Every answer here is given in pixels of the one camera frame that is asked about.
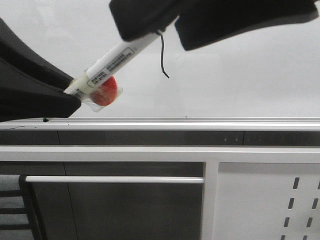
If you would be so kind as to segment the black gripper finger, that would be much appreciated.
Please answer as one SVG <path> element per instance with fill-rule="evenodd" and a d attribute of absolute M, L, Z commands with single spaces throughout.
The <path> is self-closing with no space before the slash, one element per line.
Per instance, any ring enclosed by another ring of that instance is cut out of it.
<path fill-rule="evenodd" d="M 68 118 L 81 101 L 0 61 L 0 121 Z"/>
<path fill-rule="evenodd" d="M 182 11 L 181 0 L 112 0 L 109 9 L 122 40 L 164 30 Z"/>
<path fill-rule="evenodd" d="M 319 17 L 314 0 L 200 0 L 174 23 L 186 51 L 279 25 Z"/>
<path fill-rule="evenodd" d="M 0 20 L 0 59 L 49 86 L 66 89 L 73 78 L 28 47 Z"/>

